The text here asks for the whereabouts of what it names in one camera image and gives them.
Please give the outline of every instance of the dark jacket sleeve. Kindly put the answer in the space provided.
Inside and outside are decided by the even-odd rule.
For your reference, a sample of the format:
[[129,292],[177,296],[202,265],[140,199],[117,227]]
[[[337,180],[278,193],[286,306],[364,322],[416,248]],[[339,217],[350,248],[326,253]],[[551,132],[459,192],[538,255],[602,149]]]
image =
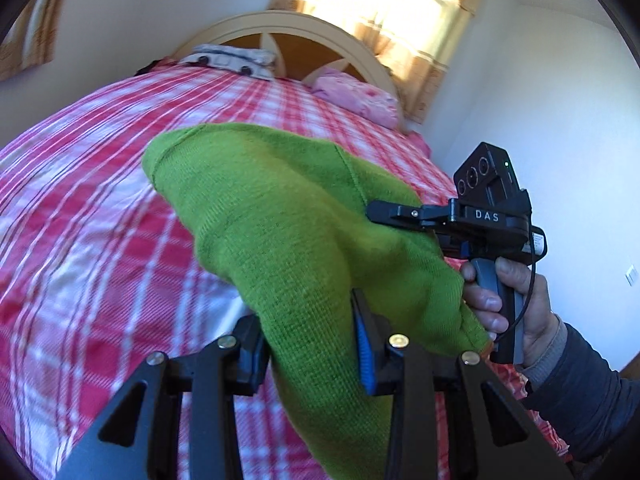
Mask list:
[[618,372],[571,325],[564,352],[547,380],[523,399],[540,412],[580,462],[603,453],[640,405],[640,381]]

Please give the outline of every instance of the black cable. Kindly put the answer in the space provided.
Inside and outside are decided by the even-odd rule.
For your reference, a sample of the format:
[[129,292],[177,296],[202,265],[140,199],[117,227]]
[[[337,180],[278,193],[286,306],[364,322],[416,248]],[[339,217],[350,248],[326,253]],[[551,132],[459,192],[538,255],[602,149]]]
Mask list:
[[495,338],[495,342],[499,342],[500,339],[503,339],[507,334],[511,333],[516,329],[518,323],[522,321],[524,315],[529,308],[529,303],[531,301],[531,297],[533,295],[533,286],[536,283],[536,247],[533,243],[533,231],[531,229],[531,216],[529,216],[529,249],[531,250],[531,279],[529,280],[529,290],[527,291],[527,297],[524,300],[524,305],[522,306],[522,312],[515,319],[513,323],[508,327],[507,330],[499,334]]

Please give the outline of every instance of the gray handle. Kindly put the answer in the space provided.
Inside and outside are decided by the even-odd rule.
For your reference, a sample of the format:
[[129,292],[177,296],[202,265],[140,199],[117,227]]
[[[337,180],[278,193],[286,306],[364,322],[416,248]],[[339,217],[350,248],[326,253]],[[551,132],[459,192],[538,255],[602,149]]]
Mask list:
[[[495,273],[495,262],[493,260],[476,258],[471,260],[471,264],[476,269],[476,282],[478,285],[482,288],[492,290],[500,296],[502,300],[500,314],[507,318],[509,326],[512,326],[524,306],[522,294],[498,280],[498,276]],[[522,364],[524,362],[524,350],[522,348],[523,336],[524,323],[520,322],[515,330],[511,330],[497,343],[494,352],[491,354],[491,361],[500,364]]]

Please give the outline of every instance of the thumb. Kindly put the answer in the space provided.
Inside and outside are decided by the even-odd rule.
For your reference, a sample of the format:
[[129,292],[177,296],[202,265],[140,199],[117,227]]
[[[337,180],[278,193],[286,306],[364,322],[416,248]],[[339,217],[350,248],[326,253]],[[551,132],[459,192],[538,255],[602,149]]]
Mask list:
[[498,258],[495,261],[495,273],[505,285],[510,286],[520,294],[526,295],[528,293],[531,271],[526,265],[512,262],[505,258]]

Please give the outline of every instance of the curtain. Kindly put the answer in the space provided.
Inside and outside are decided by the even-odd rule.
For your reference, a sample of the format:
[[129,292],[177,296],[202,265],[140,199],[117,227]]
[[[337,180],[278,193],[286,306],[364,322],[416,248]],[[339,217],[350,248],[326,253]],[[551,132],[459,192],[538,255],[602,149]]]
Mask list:
[[481,0],[271,0],[362,40],[391,73],[407,119],[423,122]]
[[53,59],[63,0],[30,0],[0,44],[0,81]]

